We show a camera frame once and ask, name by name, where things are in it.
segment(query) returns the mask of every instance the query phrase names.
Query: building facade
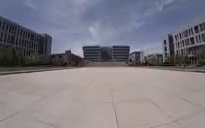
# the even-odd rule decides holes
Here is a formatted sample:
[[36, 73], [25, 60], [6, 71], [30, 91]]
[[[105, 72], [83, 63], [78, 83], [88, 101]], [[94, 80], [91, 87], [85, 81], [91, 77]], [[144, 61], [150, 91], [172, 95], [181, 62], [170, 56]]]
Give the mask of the building facade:
[[163, 64], [163, 55], [162, 54], [151, 54], [146, 57], [147, 64], [150, 65], [161, 65]]
[[107, 46], [84, 46], [84, 59], [93, 62], [115, 61], [127, 62], [130, 52], [129, 46], [114, 45]]
[[174, 48], [174, 38], [171, 34], [168, 35], [168, 38], [163, 41], [163, 62], [173, 63], [173, 58], [175, 56]]
[[112, 60], [116, 62], [128, 62], [130, 46], [112, 46]]
[[99, 62], [100, 52], [100, 46], [83, 46], [83, 56], [85, 60]]
[[51, 54], [52, 37], [0, 16], [0, 47], [13, 47], [20, 58]]
[[197, 64], [196, 57], [205, 49], [205, 21], [174, 35], [175, 54], [190, 57], [191, 64]]
[[144, 54], [142, 51], [135, 51], [129, 54], [128, 64], [137, 65], [144, 63]]
[[84, 64], [83, 58], [73, 54], [71, 50], [67, 50], [65, 53], [52, 54], [50, 61], [52, 65], [57, 66], [82, 66]]

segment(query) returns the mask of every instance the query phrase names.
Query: plaza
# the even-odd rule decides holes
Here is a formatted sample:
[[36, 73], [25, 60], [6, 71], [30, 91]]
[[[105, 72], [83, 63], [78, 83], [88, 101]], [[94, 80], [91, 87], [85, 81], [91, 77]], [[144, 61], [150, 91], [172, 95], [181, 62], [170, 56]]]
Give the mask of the plaza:
[[3, 75], [0, 128], [205, 128], [205, 73], [88, 67]]

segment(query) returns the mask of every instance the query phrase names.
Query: blue sky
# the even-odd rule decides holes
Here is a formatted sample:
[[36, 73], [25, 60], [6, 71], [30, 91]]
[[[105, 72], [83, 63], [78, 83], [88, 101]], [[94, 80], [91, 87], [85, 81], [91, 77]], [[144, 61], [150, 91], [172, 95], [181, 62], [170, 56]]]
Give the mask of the blue sky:
[[83, 45], [161, 52], [168, 33], [205, 19], [205, 0], [0, 0], [0, 15], [53, 37], [53, 53]]

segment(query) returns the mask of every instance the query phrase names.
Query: distant building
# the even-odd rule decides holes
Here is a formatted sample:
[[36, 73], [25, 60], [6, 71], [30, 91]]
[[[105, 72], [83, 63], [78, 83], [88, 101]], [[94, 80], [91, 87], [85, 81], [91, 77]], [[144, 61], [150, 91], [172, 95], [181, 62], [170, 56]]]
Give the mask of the distant building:
[[65, 51], [65, 53], [52, 54], [51, 55], [51, 64], [57, 66], [79, 66], [82, 65], [83, 58], [75, 55], [71, 50]]
[[174, 38], [169, 34], [168, 38], [163, 41], [163, 62], [174, 63], [171, 62], [175, 56], [174, 49]]
[[189, 57], [191, 64], [198, 63], [198, 55], [205, 50], [205, 21], [174, 34], [175, 56]]
[[100, 61], [100, 46], [84, 46], [83, 55], [84, 59], [88, 61], [99, 62]]
[[146, 57], [147, 64], [150, 65], [160, 65], [163, 64], [163, 55], [162, 54], [150, 54]]
[[127, 62], [130, 52], [129, 46], [114, 45], [111, 47], [105, 46], [84, 46], [84, 59], [93, 62], [116, 61]]
[[128, 63], [132, 65], [143, 64], [144, 54], [142, 51], [135, 51], [129, 54]]
[[49, 56], [52, 37], [39, 34], [0, 16], [0, 47], [13, 47], [19, 58]]
[[129, 46], [115, 45], [112, 46], [112, 60], [116, 62], [128, 62], [130, 52]]

